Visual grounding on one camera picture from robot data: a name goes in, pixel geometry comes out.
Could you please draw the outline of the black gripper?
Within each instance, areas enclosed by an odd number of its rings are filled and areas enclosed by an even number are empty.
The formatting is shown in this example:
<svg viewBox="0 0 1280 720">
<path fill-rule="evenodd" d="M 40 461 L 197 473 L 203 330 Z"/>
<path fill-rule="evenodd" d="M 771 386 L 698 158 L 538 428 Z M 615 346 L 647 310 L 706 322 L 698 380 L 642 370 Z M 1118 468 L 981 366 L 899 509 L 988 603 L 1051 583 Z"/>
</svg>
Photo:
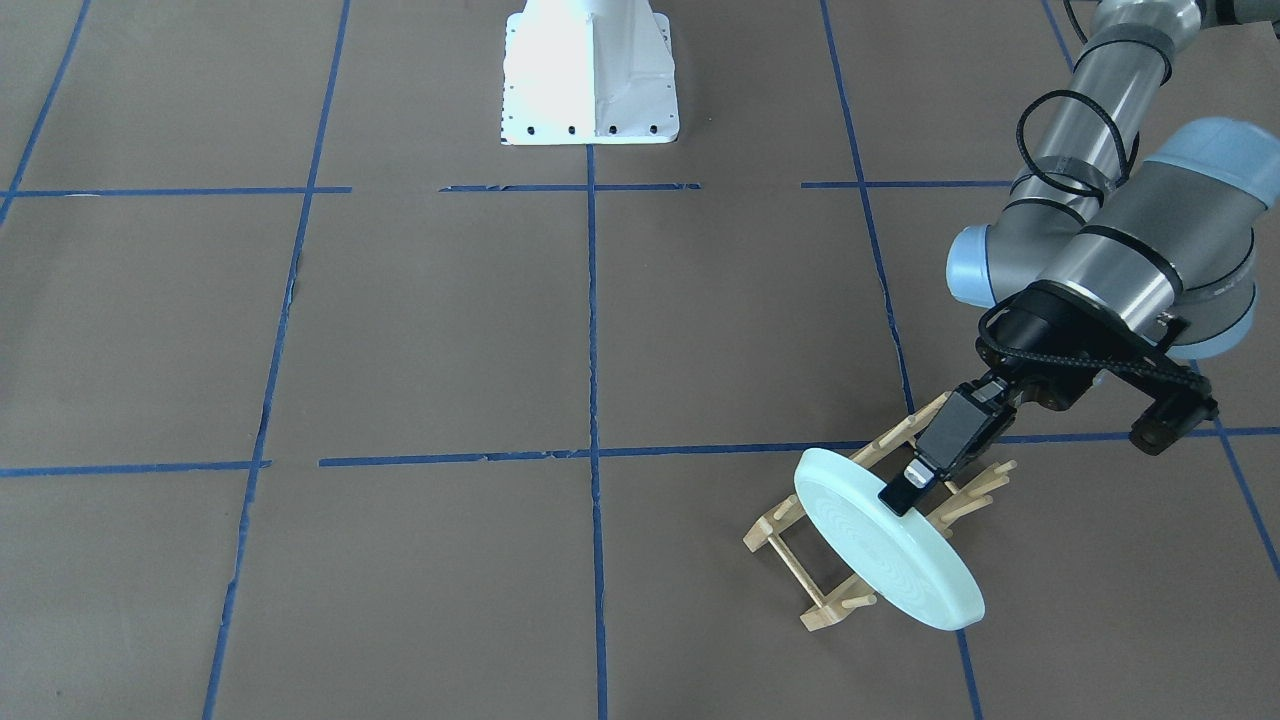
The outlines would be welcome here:
<svg viewBox="0 0 1280 720">
<path fill-rule="evenodd" d="M 1029 284 L 978 320 L 975 348 L 995 378 L 961 383 L 916 436 L 913 460 L 878 493 L 902 518 L 1012 424 L 1011 396 L 1070 409 L 1101 372 L 1151 369 L 1149 346 L 1112 313 L 1062 284 Z"/>
</svg>

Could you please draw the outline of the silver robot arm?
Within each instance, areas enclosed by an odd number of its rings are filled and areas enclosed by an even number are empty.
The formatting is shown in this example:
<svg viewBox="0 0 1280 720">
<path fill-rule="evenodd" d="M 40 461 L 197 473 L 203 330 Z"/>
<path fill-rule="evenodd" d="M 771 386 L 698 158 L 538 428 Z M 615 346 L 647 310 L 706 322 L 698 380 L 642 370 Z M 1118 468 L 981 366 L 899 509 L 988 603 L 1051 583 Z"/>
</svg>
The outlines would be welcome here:
<svg viewBox="0 0 1280 720">
<path fill-rule="evenodd" d="M 1130 442 L 1158 455 L 1219 415 L 1189 361 L 1234 347 L 1258 305 L 1254 222 L 1277 204 L 1277 138 L 1210 117 L 1144 161 L 1140 126 L 1199 32 L 1276 23 L 1275 1 L 1102 1 L 1069 87 L 997 222 L 948 252 L 952 296 L 983 309 L 986 373 L 957 386 L 878 501 L 904 516 L 1037 404 L 1069 410 L 1108 373 L 1149 397 Z"/>
</svg>

